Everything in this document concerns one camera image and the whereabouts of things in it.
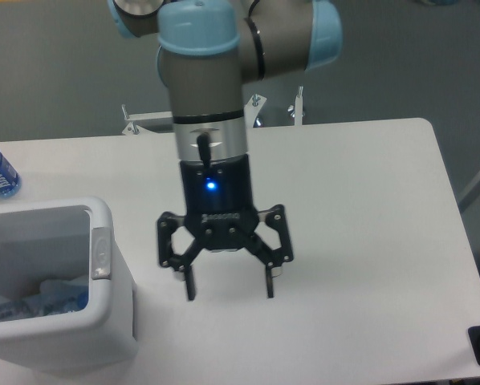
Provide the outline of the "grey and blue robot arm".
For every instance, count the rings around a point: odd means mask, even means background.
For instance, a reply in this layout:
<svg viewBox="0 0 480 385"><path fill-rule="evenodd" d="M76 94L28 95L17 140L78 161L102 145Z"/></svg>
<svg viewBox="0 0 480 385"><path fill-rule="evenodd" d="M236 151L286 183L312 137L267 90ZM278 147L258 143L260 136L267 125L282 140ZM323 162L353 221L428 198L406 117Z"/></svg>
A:
<svg viewBox="0 0 480 385"><path fill-rule="evenodd" d="M247 250L277 270L294 258L286 210L254 205L244 84L323 66L343 45L329 1L246 1L237 19L227 1L110 1L119 32L158 38L157 70L169 92L185 215L157 222L160 266L181 275L194 300L193 261L203 250Z"/></svg>

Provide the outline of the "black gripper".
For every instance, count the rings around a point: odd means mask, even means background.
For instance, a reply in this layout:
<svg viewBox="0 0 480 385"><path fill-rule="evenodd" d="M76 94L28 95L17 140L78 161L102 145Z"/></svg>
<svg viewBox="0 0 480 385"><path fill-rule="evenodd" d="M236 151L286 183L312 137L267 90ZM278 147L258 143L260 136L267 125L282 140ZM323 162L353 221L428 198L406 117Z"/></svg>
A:
<svg viewBox="0 0 480 385"><path fill-rule="evenodd" d="M275 295L275 271L294 260L291 235L284 205L258 212L254 207L249 156L213 160L208 134L197 137L198 162L181 161L186 214L163 212L157 220L158 262L183 274L186 296L197 294L193 261L203 250L247 249L265 266L266 295ZM257 233L260 223L274 230L280 246L272 249ZM183 254L173 249L173 235L186 228L193 240Z"/></svg>

